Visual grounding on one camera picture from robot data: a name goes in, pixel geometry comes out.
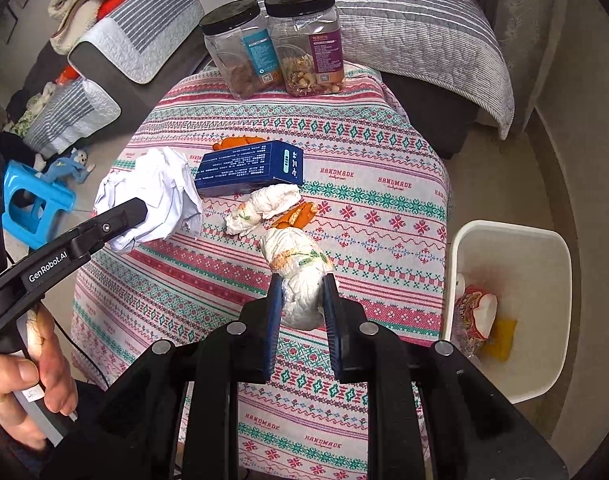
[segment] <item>teal label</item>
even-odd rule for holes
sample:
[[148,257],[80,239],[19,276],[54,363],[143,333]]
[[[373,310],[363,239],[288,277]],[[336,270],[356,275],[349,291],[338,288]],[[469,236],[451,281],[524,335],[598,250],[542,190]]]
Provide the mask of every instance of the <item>teal label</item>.
[[267,29],[246,36],[242,40],[247,47],[256,74],[260,76],[264,83],[272,81],[271,72],[277,70],[279,63],[271,38],[268,37]]

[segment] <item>stuffed toy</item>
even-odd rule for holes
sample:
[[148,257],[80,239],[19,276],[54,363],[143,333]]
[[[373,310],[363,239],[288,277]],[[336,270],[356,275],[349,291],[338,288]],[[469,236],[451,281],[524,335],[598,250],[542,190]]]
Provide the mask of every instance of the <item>stuffed toy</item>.
[[58,179],[64,180],[71,175],[75,182],[82,184],[96,166],[91,164],[87,168],[87,160],[86,152],[73,148],[70,156],[58,158],[40,178],[51,183]]

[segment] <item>white trash bin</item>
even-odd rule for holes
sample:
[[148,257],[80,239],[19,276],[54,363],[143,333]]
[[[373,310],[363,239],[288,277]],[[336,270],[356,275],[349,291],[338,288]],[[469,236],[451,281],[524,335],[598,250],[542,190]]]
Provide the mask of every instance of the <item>white trash bin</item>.
[[517,319],[504,363],[482,356],[480,370],[511,402],[553,386],[567,354],[571,323],[571,256],[553,231],[475,220],[451,243],[442,337],[449,340],[456,274],[497,296],[497,315]]

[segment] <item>striped quilted cover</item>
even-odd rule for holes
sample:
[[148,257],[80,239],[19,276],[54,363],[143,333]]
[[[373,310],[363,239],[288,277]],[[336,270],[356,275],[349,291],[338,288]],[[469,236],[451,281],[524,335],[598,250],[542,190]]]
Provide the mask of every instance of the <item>striped quilted cover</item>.
[[49,158],[112,123],[120,112],[118,103],[100,85],[78,77],[58,86],[22,140]]
[[[264,0],[258,0],[264,8]],[[460,94],[513,121],[513,90],[497,39],[476,0],[335,0],[345,59]]]
[[126,0],[80,41],[93,44],[130,80],[146,84],[203,16],[198,0]]
[[[306,230],[332,258],[341,294],[403,338],[429,344],[441,329],[447,173],[379,75],[346,69],[342,94],[308,100],[275,90],[236,102],[219,73],[190,76],[152,111],[114,169],[133,168],[157,146],[185,153],[195,168],[232,134],[300,146],[302,195],[319,204]],[[73,337],[110,381],[156,339],[199,340],[265,295],[270,270],[259,242],[267,226],[242,238],[224,234],[224,215],[245,199],[204,200],[198,239],[179,232],[122,256],[104,249],[78,271]],[[74,362],[100,384],[88,363],[77,355]],[[324,330],[281,328],[270,384],[240,385],[238,429],[249,468],[366,480],[366,386],[334,381]]]

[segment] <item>tablecloth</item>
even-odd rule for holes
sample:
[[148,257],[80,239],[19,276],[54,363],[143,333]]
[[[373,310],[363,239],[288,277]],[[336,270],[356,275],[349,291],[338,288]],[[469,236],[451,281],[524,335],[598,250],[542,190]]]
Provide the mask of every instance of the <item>tablecloth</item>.
[[[302,195],[319,205],[306,230],[332,259],[340,293],[406,340],[436,340],[449,181],[379,74],[347,65],[341,94],[293,98],[271,90],[238,102],[217,71],[198,73],[161,100],[112,171],[133,168],[159,146],[185,153],[195,170],[214,142],[242,134],[304,150]],[[122,256],[105,248],[80,269],[73,338],[110,381],[153,341],[200,340],[265,295],[270,270],[259,243],[270,222],[241,238],[224,233],[224,216],[245,199],[205,199],[197,239],[177,232]],[[74,361],[100,383],[79,354]],[[181,440],[186,423],[187,410]],[[239,386],[238,431],[240,463],[249,468],[366,480],[366,386],[334,381],[324,330],[281,327],[270,383]]]

